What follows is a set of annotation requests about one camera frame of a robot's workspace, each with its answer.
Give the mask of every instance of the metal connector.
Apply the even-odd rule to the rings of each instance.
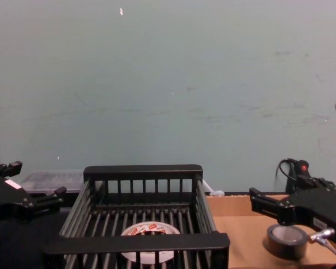
[[[335,234],[335,230],[332,228],[324,229],[316,233],[310,234],[307,239],[309,243],[315,243],[318,238],[328,239]]]

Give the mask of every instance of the white tape roll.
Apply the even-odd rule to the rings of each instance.
[[[180,234],[179,231],[166,223],[158,222],[158,221],[147,221],[147,222],[141,222],[135,225],[132,225],[125,229],[121,235],[139,235],[146,233],[146,232],[152,232],[155,233],[164,233],[164,234]],[[136,262],[136,253],[135,252],[129,252],[129,253],[122,253],[122,255],[132,261]],[[170,259],[173,259],[174,252],[173,251],[160,251],[159,252],[159,262],[166,262]],[[141,252],[141,263],[144,265],[154,265],[155,264],[155,253],[154,252]]]

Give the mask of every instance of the black cable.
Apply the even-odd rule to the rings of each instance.
[[[285,171],[282,169],[282,167],[281,167],[282,164],[295,164],[296,162],[297,162],[296,160],[294,160],[294,159],[290,159],[290,158],[282,160],[282,161],[279,163],[278,167],[276,168],[275,176],[277,176],[278,169],[280,169],[281,173],[282,173],[283,175],[285,175],[287,178],[290,178],[290,179],[292,179],[292,180],[294,180],[294,181],[297,181],[295,178],[293,178],[293,177],[291,177],[290,175],[286,174],[286,172],[285,172]]]

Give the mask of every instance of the wall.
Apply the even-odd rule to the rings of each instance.
[[[336,182],[335,102],[336,0],[0,0],[0,161],[21,179],[197,163],[281,191],[294,157]]]

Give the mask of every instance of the roll of tape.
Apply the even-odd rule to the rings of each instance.
[[[301,259],[306,254],[307,234],[295,226],[273,225],[267,230],[267,250],[283,259]]]
[[[135,225],[132,225],[125,229],[121,235],[125,236],[140,236],[141,234],[145,233],[161,233],[161,234],[180,234],[179,231],[164,222],[158,222],[158,221],[147,221],[147,222],[141,222]],[[135,252],[129,252],[129,253],[122,253],[122,255],[132,261],[136,262],[136,253]],[[159,252],[159,262],[166,262],[170,259],[173,259],[174,252],[173,251],[160,251]],[[155,253],[154,252],[141,252],[141,263],[144,265],[154,265],[155,264]]]

